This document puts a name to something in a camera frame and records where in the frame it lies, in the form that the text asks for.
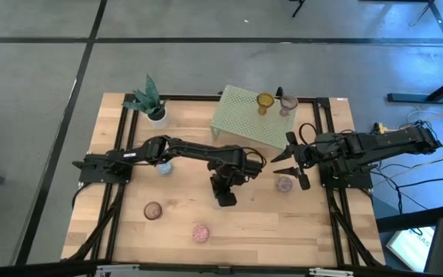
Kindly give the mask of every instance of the floor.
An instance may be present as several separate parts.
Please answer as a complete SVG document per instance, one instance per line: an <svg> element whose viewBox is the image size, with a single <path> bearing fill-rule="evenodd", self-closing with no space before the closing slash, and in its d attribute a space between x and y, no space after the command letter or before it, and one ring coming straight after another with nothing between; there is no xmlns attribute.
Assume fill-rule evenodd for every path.
<svg viewBox="0 0 443 277"><path fill-rule="evenodd" d="M0 37L90 36L100 0L0 0ZM443 0L436 5L443 18ZM108 0L98 38L443 38L430 11L413 26L422 3L357 0ZM0 43L0 265L9 265L35 201L84 43ZM417 108L391 104L392 92L428 94L443 85L443 45L282 43L94 44L29 262L60 257L78 171L71 161L88 148L103 92L129 92L150 74L165 94L212 95L226 84L253 91L282 86L293 95L345 97L358 131L374 122L396 128ZM415 113L411 120L430 114ZM443 117L433 122L443 143ZM414 165L443 155L401 155L383 165ZM403 172L389 167L383 172ZM397 195L372 176L377 217L397 212ZM399 184L443 178L443 162L395 177ZM404 190L428 208L443 206L443 182ZM422 208L404 199L404 211Z"/></svg>

